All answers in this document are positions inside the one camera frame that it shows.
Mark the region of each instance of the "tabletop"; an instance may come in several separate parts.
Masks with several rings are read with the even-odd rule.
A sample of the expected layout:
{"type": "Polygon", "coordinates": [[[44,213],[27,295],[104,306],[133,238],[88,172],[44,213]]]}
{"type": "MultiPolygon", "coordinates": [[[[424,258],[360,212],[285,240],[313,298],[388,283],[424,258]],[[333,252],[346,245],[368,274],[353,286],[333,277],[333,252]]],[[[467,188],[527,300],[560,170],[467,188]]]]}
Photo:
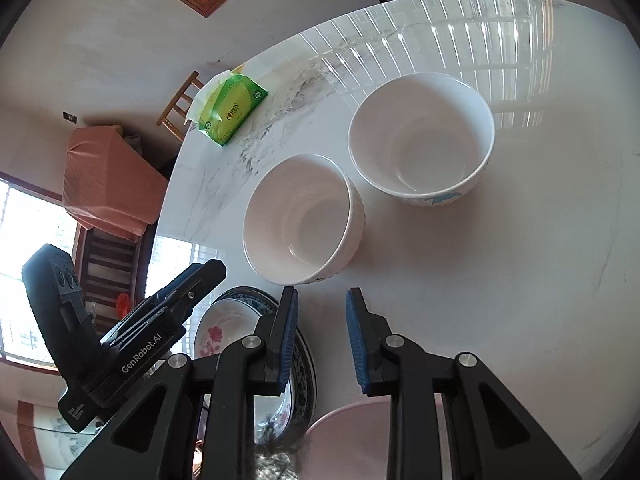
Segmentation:
{"type": "Polygon", "coordinates": [[[477,354],[599,478],[640,409],[640,51],[625,26],[562,0],[398,0],[310,28],[242,72],[269,95],[224,147],[187,134],[152,257],[165,275],[149,287],[218,257],[228,275],[211,297],[237,285],[279,297],[244,256],[244,211],[276,163],[326,155],[360,192],[366,227],[342,272],[298,287],[316,418],[362,399],[344,318],[359,286],[426,351],[477,354]],[[379,192],[348,155],[358,105],[413,72],[462,79],[495,118],[484,177],[438,208],[379,192]]]}

